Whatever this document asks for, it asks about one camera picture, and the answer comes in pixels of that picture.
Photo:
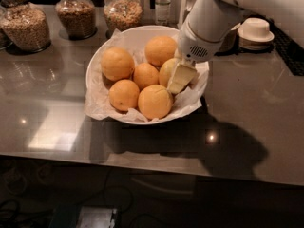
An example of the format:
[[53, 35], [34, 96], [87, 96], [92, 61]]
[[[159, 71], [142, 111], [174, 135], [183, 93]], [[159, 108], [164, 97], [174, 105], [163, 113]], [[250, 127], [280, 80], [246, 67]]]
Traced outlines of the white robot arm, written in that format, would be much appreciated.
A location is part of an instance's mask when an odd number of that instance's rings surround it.
[[304, 0], [196, 0], [180, 28], [175, 69], [210, 60], [230, 29], [252, 14], [273, 19], [304, 47]]

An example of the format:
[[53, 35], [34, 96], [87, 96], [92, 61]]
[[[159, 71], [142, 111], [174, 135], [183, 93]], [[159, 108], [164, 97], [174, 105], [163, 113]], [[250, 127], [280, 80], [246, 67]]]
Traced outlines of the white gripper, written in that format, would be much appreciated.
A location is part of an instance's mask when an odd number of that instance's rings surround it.
[[[178, 54], [189, 63], [202, 63], [209, 61], [219, 50], [221, 41], [209, 42], [200, 38], [185, 20], [178, 34]], [[172, 94], [181, 93], [197, 74], [193, 66], [177, 63], [172, 71], [167, 84], [167, 89]]]

